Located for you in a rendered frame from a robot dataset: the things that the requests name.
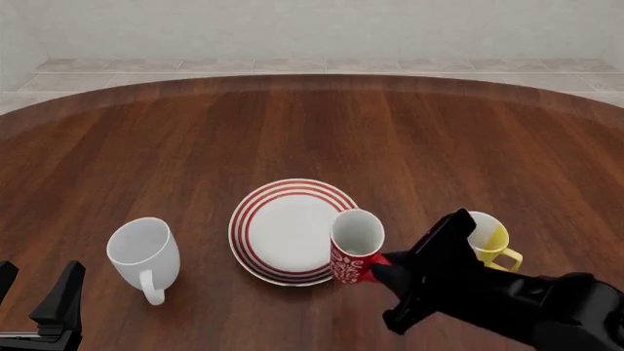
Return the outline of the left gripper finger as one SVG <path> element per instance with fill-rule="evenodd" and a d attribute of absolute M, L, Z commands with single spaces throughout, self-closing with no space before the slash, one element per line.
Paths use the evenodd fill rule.
<path fill-rule="evenodd" d="M 0 304 L 6 297 L 18 274 L 19 269 L 12 262 L 0 261 Z"/>
<path fill-rule="evenodd" d="M 81 330 L 81 293 L 86 268 L 71 260 L 44 300 L 30 313 L 29 318 L 39 328 Z"/>

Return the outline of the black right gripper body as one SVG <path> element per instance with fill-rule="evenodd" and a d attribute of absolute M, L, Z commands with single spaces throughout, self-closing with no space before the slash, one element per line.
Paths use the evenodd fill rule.
<path fill-rule="evenodd" d="M 444 289 L 452 280 L 453 271 L 466 263 L 474 265 L 476 259 L 467 237 L 476 223 L 464 209 L 444 215 L 408 251 L 417 254 L 409 293 L 399 299 L 393 309 L 382 314 L 388 330 L 398 335 L 430 315 L 439 312 Z"/>

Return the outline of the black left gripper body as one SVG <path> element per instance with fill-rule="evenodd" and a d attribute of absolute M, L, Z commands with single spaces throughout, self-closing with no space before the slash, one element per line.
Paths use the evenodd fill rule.
<path fill-rule="evenodd" d="M 0 332 L 0 351 L 78 351 L 82 323 L 37 324 L 37 332 Z"/>

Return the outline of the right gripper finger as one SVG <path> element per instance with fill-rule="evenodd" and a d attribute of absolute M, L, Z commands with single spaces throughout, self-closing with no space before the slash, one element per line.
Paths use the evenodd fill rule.
<path fill-rule="evenodd" d="M 417 254 L 414 251 L 383 253 L 382 256 L 393 268 L 414 269 L 417 263 Z"/>
<path fill-rule="evenodd" d="M 410 292 L 412 276 L 403 266 L 374 263 L 370 266 L 370 272 L 378 283 L 397 298 L 402 299 Z"/>

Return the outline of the red patterned mug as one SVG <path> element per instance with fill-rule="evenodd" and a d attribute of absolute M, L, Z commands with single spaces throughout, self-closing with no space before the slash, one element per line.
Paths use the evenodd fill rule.
<path fill-rule="evenodd" d="M 366 210 L 346 210 L 331 225 L 330 268 L 339 283 L 378 283 L 371 272 L 374 264 L 390 265 L 380 253 L 386 236 L 383 224 Z"/>

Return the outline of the yellow and white mug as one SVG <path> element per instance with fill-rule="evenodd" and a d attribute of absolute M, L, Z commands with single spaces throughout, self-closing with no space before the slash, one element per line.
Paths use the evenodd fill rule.
<path fill-rule="evenodd" d="M 492 215 L 476 211 L 470 211 L 469 215 L 475 221 L 476 228 L 468 236 L 468 242 L 477 259 L 488 268 L 517 272 L 523 256 L 508 248 L 510 236 L 501 221 Z M 515 262 L 511 268 L 504 268 L 494 262 L 499 256 L 508 256 Z"/>

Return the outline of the white plate with red rings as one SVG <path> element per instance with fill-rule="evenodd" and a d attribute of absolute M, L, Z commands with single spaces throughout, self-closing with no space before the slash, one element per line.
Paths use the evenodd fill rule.
<path fill-rule="evenodd" d="M 332 279 L 330 226 L 358 208 L 345 192 L 320 180 L 287 178 L 247 195 L 228 224 L 237 261 L 276 286 L 315 286 Z"/>

